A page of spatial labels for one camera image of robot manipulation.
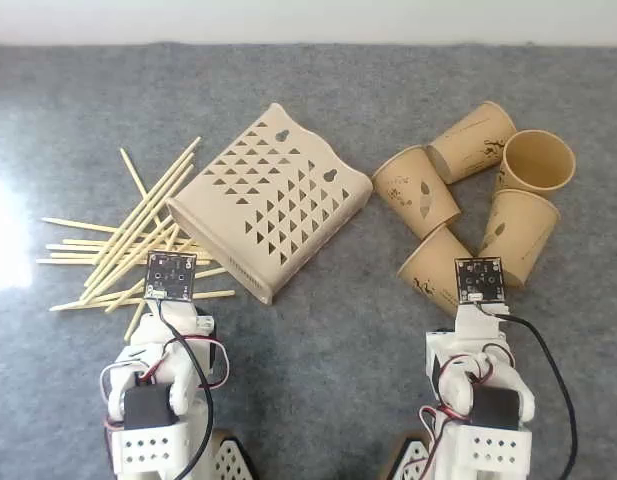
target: bamboo skewer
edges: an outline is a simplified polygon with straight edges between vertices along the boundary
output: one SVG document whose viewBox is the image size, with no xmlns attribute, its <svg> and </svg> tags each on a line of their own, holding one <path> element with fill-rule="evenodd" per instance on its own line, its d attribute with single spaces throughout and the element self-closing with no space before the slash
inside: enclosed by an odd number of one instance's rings
<svg viewBox="0 0 617 480">
<path fill-rule="evenodd" d="M 203 300 L 208 298 L 221 298 L 221 297 L 232 297 L 235 295 L 234 290 L 216 290 L 214 292 L 198 292 L 192 294 L 193 300 Z M 124 300 L 122 305 L 137 305 L 144 301 L 143 298 L 128 298 Z M 79 300 L 76 302 L 64 303 L 63 305 L 55 305 L 50 308 L 51 312 L 59 312 L 63 310 L 81 310 L 84 308 L 102 308 L 108 307 L 112 304 L 112 301 L 103 301 L 97 303 L 81 303 Z"/>
<path fill-rule="evenodd" d="M 180 167 L 182 167 L 184 164 L 187 163 L 187 161 L 190 160 L 190 158 L 192 158 L 190 156 L 191 152 L 195 148 L 197 143 L 199 143 L 200 140 L 201 140 L 201 138 L 197 137 L 183 151 L 183 153 L 179 156 L 179 158 L 177 158 L 177 160 L 175 160 L 175 162 L 168 168 L 168 170 L 166 170 L 166 173 L 164 173 L 164 175 L 159 179 L 159 181 L 155 184 L 155 186 L 150 189 L 150 192 L 148 192 L 147 195 L 132 210 L 132 212 L 130 212 L 130 214 L 126 217 L 126 219 L 119 226 L 119 229 L 115 233 L 112 234 L 112 236 L 108 240 L 108 244 L 100 252 L 99 257 L 97 258 L 97 262 L 101 262 L 101 260 L 104 257 L 104 254 L 106 253 L 106 251 L 110 247 L 115 245 L 114 242 L 117 240 L 117 238 L 119 238 L 119 235 L 121 234 L 121 232 L 120 232 L 121 230 L 123 230 L 125 228 L 128 228 L 128 231 L 125 231 L 123 233 L 122 237 L 127 235 L 128 232 L 133 229 L 133 225 L 135 225 L 133 223 L 133 220 L 135 219 L 135 217 L 137 217 L 139 215 L 139 218 L 141 219 L 143 217 L 143 215 L 145 215 L 146 206 L 153 202 L 154 197 L 156 197 L 157 195 L 162 194 L 162 192 L 163 192 L 162 187 L 165 184 L 168 184 L 169 181 L 172 181 L 172 178 L 176 178 L 176 175 L 178 175 L 180 173 Z M 92 274 L 86 280 L 85 286 L 90 285 L 90 282 L 95 278 L 95 276 L 99 273 L 99 271 L 100 271 L 100 269 L 96 268 L 92 272 Z"/>
<path fill-rule="evenodd" d="M 130 157 L 128 156 L 128 154 L 123 148 L 119 149 L 119 153 L 121 154 L 121 158 L 126 164 L 126 167 L 128 168 L 128 171 L 130 172 L 130 176 L 134 180 L 135 185 L 137 185 L 137 189 L 139 190 L 139 193 L 141 193 L 141 198 L 146 198 L 148 196 L 148 192 L 146 192 L 146 187 L 144 187 L 144 184 L 141 182 L 141 179 L 139 178 L 139 175 L 137 174 L 137 170 L 135 170 L 135 166 L 132 164 L 132 160 L 130 160 Z M 159 218 L 159 215 L 156 215 L 155 216 L 155 227 L 159 227 L 160 225 L 161 225 L 161 219 Z"/>
<path fill-rule="evenodd" d="M 174 229 L 175 229 L 175 225 L 171 225 L 166 230 L 162 231 L 159 235 L 157 235 L 157 238 L 155 240 L 153 240 L 152 242 L 150 242 L 150 241 L 146 242 L 146 246 L 145 247 L 143 247 L 141 249 L 137 249 L 139 251 L 136 254 L 133 254 L 132 258 L 129 258 L 128 260 L 125 260 L 122 263 L 120 263 L 117 266 L 117 268 L 115 268 L 115 270 L 113 270 L 110 273 L 110 275 L 108 275 L 105 279 L 103 279 L 101 281 L 101 283 L 97 283 L 97 284 L 93 283 L 92 285 L 94 285 L 94 287 L 91 289 L 90 293 L 87 296 L 85 296 L 83 298 L 80 298 L 80 300 L 83 300 L 84 302 L 88 302 L 95 295 L 98 295 L 98 294 L 104 292 L 107 288 L 109 288 L 117 280 L 119 280 L 119 278 L 121 278 L 122 275 L 125 275 L 126 272 L 128 272 L 128 270 L 130 270 L 132 268 L 133 263 L 134 263 L 136 258 L 143 257 L 144 255 L 146 255 L 149 250 L 154 248 L 155 245 L 159 245 L 166 236 L 170 235 Z"/>
<path fill-rule="evenodd" d="M 140 237 L 145 237 L 146 235 L 148 235 L 147 233 L 142 233 L 139 236 Z M 183 237 L 178 237 L 175 239 L 175 243 L 186 243 L 189 239 L 188 238 L 183 238 Z M 107 242 L 107 240 L 83 240 L 83 239 L 77 239 L 77 238 L 64 238 L 61 241 L 61 245 L 79 245 L 79 246 L 88 246 L 88 247 L 100 247 L 105 245 Z"/>
<path fill-rule="evenodd" d="M 141 318 L 141 314 L 143 313 L 145 308 L 146 301 L 142 300 L 141 302 L 139 302 L 139 305 L 137 305 L 137 309 L 135 310 L 132 319 L 130 319 L 130 323 L 128 324 L 128 328 L 126 329 L 126 333 L 124 333 L 124 342 L 130 343 L 130 337 L 137 328 L 137 324 L 139 323 L 139 319 Z"/>
<path fill-rule="evenodd" d="M 103 280 L 104 275 L 106 275 L 110 271 L 109 263 L 114 262 L 116 258 L 125 253 L 125 250 L 137 238 L 137 232 L 143 231 L 143 229 L 148 225 L 148 223 L 150 223 L 152 216 L 156 215 L 157 212 L 159 212 L 159 210 L 161 210 L 161 208 L 164 206 L 166 200 L 170 198 L 175 191 L 177 191 L 179 186 L 183 183 L 183 181 L 193 169 L 193 166 L 188 164 L 190 158 L 192 158 L 192 154 L 186 157 L 187 160 L 175 170 L 175 173 L 172 175 L 172 177 L 164 183 L 164 185 L 159 189 L 154 198 L 148 202 L 147 208 L 152 208 L 152 210 L 149 210 L 148 212 L 142 212 L 140 215 L 138 215 L 135 220 L 132 221 L 131 225 L 128 226 L 128 230 L 124 232 L 124 234 L 121 236 L 117 243 L 111 243 L 110 245 L 104 246 L 104 248 L 101 249 L 97 258 L 95 259 L 95 262 L 99 262 L 99 265 L 97 266 L 97 268 L 95 268 L 95 270 L 86 280 L 85 285 L 87 288 L 86 292 L 84 292 L 84 295 L 82 295 L 82 299 L 86 298 L 87 295 L 89 295 L 88 289 L 92 289 L 93 287 L 95 287 L 97 283 Z M 165 227 L 166 224 L 167 222 L 164 219 L 161 227 Z"/>
</svg>

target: white wire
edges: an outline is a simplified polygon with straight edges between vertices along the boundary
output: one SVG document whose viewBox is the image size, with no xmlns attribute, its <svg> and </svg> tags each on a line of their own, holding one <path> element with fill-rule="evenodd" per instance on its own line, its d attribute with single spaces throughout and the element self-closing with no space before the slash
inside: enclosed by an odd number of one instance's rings
<svg viewBox="0 0 617 480">
<path fill-rule="evenodd" d="M 141 367 L 140 370 L 133 370 L 133 372 L 143 372 L 146 370 L 146 364 L 141 360 L 124 360 L 122 362 L 111 363 L 110 365 L 104 367 L 104 369 L 99 374 L 99 393 L 101 394 L 101 399 L 106 405 L 108 404 L 108 393 L 106 393 L 106 387 L 104 386 L 104 378 L 106 376 L 106 373 L 110 372 L 110 370 L 112 370 L 113 368 L 127 367 L 129 365 L 136 365 Z"/>
<path fill-rule="evenodd" d="M 428 423 L 424 420 L 424 409 L 425 408 L 430 408 L 431 410 L 435 410 L 433 407 L 431 407 L 430 405 L 423 405 L 420 409 L 419 409 L 419 420 L 421 420 L 421 423 L 424 424 L 424 427 L 426 429 L 426 431 L 428 432 L 428 435 L 430 436 L 430 445 L 429 445 L 429 449 L 432 448 L 433 444 L 435 443 L 435 435 L 433 433 L 433 431 L 431 430 L 430 426 L 428 425 Z"/>
</svg>

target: gray carpet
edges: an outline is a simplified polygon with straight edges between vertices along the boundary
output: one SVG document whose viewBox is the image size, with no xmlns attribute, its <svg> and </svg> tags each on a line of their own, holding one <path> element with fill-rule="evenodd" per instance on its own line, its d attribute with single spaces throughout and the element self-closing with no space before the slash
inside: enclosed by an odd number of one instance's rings
<svg viewBox="0 0 617 480">
<path fill-rule="evenodd" d="M 117 224 L 138 201 L 119 146 L 152 184 L 194 136 L 201 166 L 276 101 L 371 174 L 484 99 L 578 156 L 555 199 L 562 222 L 509 303 L 540 327 L 570 386 L 581 437 L 571 478 L 617 479 L 617 49 L 0 47 L 0 180 L 35 258 L 82 235 L 39 217 Z M 494 173 L 453 187 L 455 231 L 473 249 Z M 272 307 L 228 276 L 205 281 L 238 291 L 204 302 L 233 365 L 217 424 L 239 434 L 262 479 L 373 479 L 398 434 L 418 427 L 416 408 L 432 401 L 423 335 L 452 322 L 395 278 L 417 243 L 374 196 Z M 97 376 L 133 309 L 49 313 L 87 270 L 32 268 L 30 288 L 0 291 L 0 479 L 109 478 Z M 531 478 L 555 479 L 569 445 L 563 400 L 534 339 L 506 330 L 537 397 Z"/>
</svg>

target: paper cup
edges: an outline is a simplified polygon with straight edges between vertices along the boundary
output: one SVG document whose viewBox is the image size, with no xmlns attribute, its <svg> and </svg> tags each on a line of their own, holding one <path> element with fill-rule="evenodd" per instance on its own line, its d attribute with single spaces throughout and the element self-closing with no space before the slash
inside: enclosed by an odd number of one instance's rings
<svg viewBox="0 0 617 480">
<path fill-rule="evenodd" d="M 575 154 L 550 132 L 523 130 L 504 147 L 495 190 L 515 188 L 550 196 L 575 174 Z"/>
<path fill-rule="evenodd" d="M 506 141 L 516 131 L 503 108 L 484 102 L 426 150 L 441 178 L 450 184 L 499 163 Z"/>
<path fill-rule="evenodd" d="M 501 257 L 504 282 L 521 287 L 559 221 L 559 210 L 539 195 L 500 190 L 493 199 L 480 257 Z"/>
<path fill-rule="evenodd" d="M 423 147 L 409 147 L 384 163 L 372 177 L 375 191 L 419 238 L 460 213 Z"/>
<path fill-rule="evenodd" d="M 472 258 L 472 254 L 445 225 L 441 225 L 408 257 L 397 276 L 450 315 L 455 315 L 459 305 L 456 258 Z"/>
</svg>

